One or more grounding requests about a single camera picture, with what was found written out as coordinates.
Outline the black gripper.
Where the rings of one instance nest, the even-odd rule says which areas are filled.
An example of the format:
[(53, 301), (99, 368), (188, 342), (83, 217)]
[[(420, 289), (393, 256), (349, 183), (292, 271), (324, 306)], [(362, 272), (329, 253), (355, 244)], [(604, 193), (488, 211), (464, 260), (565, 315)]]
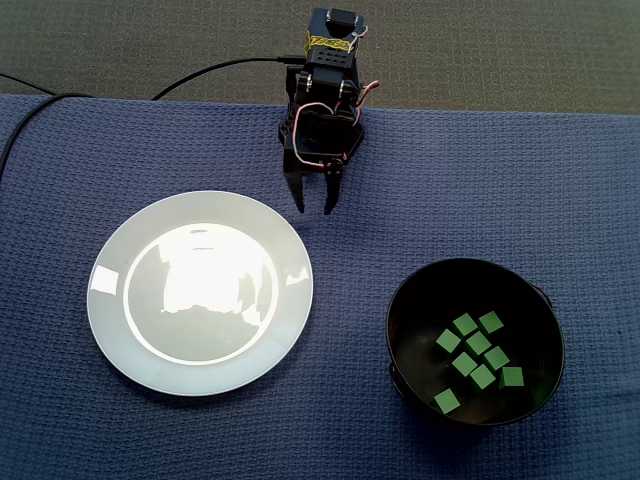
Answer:
[(291, 97), (279, 126), (284, 148), (283, 175), (297, 210), (303, 214), (304, 180), (324, 174), (324, 214), (339, 201), (343, 170), (363, 140), (362, 107), (358, 100), (297, 102)]

